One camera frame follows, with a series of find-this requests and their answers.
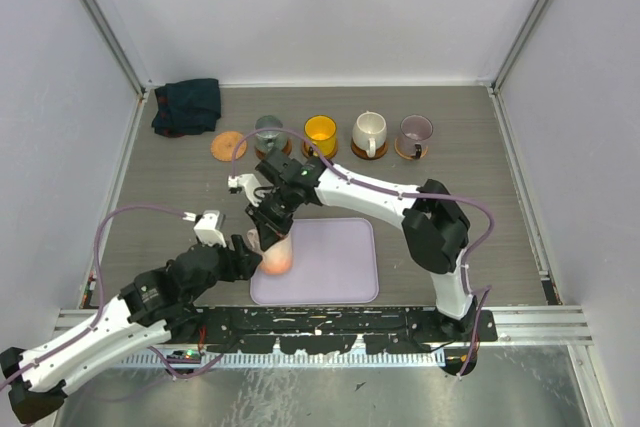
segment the gray mug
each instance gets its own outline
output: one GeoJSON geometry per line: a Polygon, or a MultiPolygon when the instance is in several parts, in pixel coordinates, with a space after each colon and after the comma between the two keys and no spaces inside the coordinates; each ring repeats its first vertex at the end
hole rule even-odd
{"type": "Polygon", "coordinates": [[[396,139],[398,153],[412,159],[426,154],[428,141],[433,135],[433,124],[421,115],[410,115],[400,123],[400,133],[396,139]]]}
{"type": "MultiPolygon", "coordinates": [[[[264,129],[268,127],[282,128],[282,122],[274,115],[265,115],[260,117],[256,121],[256,129],[264,129]]],[[[258,132],[255,136],[256,149],[263,154],[266,154],[271,149],[282,150],[286,147],[289,138],[285,132],[278,132],[277,130],[265,130],[264,132],[258,132]]]]}

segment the yellow mug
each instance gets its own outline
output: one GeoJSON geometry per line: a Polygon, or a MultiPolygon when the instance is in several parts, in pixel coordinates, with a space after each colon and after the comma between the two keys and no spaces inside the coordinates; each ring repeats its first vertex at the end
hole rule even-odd
{"type": "MultiPolygon", "coordinates": [[[[336,140],[337,131],[338,127],[335,121],[326,115],[311,117],[307,120],[306,124],[304,124],[305,135],[311,139],[311,142],[320,149],[325,157],[329,158],[333,157],[338,150],[336,140]]],[[[311,154],[311,147],[307,143],[304,144],[303,148],[306,154],[311,154]]]]}

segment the round coaster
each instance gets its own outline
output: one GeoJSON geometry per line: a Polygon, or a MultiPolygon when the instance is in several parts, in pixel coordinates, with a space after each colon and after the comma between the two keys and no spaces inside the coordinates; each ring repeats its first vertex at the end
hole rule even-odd
{"type": "Polygon", "coordinates": [[[422,155],[420,156],[420,159],[416,159],[415,157],[409,157],[409,156],[407,156],[407,155],[404,155],[403,153],[401,153],[401,152],[398,150],[398,139],[396,139],[396,140],[393,142],[393,145],[394,145],[394,146],[395,146],[395,148],[396,148],[396,154],[398,154],[398,155],[399,155],[400,157],[402,157],[403,159],[407,159],[407,160],[420,160],[422,157],[424,157],[425,155],[427,155],[427,152],[429,151],[429,147],[427,147],[426,149],[424,149],[424,150],[422,151],[422,155]]]}
{"type": "Polygon", "coordinates": [[[384,144],[382,144],[382,146],[376,150],[376,154],[373,157],[369,157],[367,155],[367,153],[362,150],[360,147],[358,147],[353,140],[351,141],[351,151],[356,154],[358,157],[360,157],[361,159],[364,160],[376,160],[379,159],[380,157],[382,157],[384,154],[387,153],[387,150],[389,150],[389,142],[386,142],[384,144]]]}
{"type": "MultiPolygon", "coordinates": [[[[213,156],[222,162],[231,162],[231,154],[236,144],[240,142],[243,135],[240,132],[234,132],[232,130],[228,132],[222,132],[211,142],[211,153],[213,156]]],[[[239,159],[247,151],[247,141],[245,140],[236,154],[236,159],[239,159]]]]}
{"type": "MultiPolygon", "coordinates": [[[[300,148],[301,148],[302,153],[304,154],[304,156],[308,159],[309,158],[309,152],[307,152],[307,149],[305,148],[305,144],[306,144],[306,142],[300,142],[300,148]]],[[[333,148],[333,151],[329,155],[325,155],[325,158],[326,159],[333,159],[337,153],[338,153],[338,140],[336,139],[336,146],[333,148]]]]}
{"type": "MultiPolygon", "coordinates": [[[[260,160],[264,160],[264,158],[266,157],[267,154],[265,154],[264,152],[259,151],[258,149],[255,149],[255,150],[256,150],[256,156],[260,160]]],[[[291,142],[291,139],[289,139],[289,140],[287,140],[287,145],[285,145],[284,149],[282,149],[282,152],[284,152],[285,154],[289,155],[292,150],[293,150],[293,142],[291,142]]]]}

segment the floor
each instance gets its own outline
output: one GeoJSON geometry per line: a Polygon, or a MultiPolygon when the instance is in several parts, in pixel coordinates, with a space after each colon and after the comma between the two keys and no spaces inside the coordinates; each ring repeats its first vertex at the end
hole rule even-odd
{"type": "Polygon", "coordinates": [[[216,366],[187,382],[157,368],[112,368],[67,399],[56,427],[591,425],[566,347],[483,352],[462,382],[437,367],[390,365],[216,366]]]}
{"type": "MultiPolygon", "coordinates": [[[[314,114],[333,117],[340,149],[334,161],[353,171],[398,183],[443,182],[455,194],[473,197],[493,211],[493,236],[470,259],[474,288],[492,284],[489,305],[545,305],[536,263],[511,181],[493,106],[481,87],[362,87],[223,89],[223,116],[218,132],[248,132],[264,114],[278,116],[285,126],[302,130],[314,114]],[[409,114],[429,117],[435,127],[427,156],[418,162],[400,158],[393,149],[380,160],[366,161],[349,148],[351,128],[364,111],[385,116],[389,135],[409,114]]],[[[157,104],[150,96],[140,123],[119,205],[151,202],[192,212],[218,209],[226,214],[227,235],[252,227],[244,214],[242,195],[227,190],[229,164],[215,160],[210,143],[216,133],[167,139],[150,127],[157,104]]],[[[293,155],[302,159],[299,143],[293,155]]],[[[250,149],[239,172],[252,172],[258,160],[250,149]]],[[[470,237],[485,229],[482,213],[464,207],[471,220],[470,237]]],[[[308,206],[299,218],[353,217],[353,212],[308,206]]],[[[429,276],[409,256],[404,236],[377,219],[375,232],[380,293],[377,305],[433,305],[429,276]]],[[[195,242],[192,224],[150,212],[123,214],[111,228],[103,265],[106,293],[116,295],[136,274],[164,266],[195,242]]],[[[218,284],[200,304],[252,305],[246,282],[218,284]]]]}

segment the white backdrop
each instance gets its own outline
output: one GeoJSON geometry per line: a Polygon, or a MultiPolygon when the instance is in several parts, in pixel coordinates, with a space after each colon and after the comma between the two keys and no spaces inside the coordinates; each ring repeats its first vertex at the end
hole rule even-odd
{"type": "Polygon", "coordinates": [[[152,84],[493,80],[534,0],[99,0],[152,84]]]}
{"type": "MultiPolygon", "coordinates": [[[[137,96],[78,0],[0,5],[3,351],[76,307],[137,96]]],[[[18,425],[6,390],[0,425],[18,425]]]]}
{"type": "Polygon", "coordinates": [[[640,0],[554,0],[503,88],[564,300],[640,418],[640,0]]]}

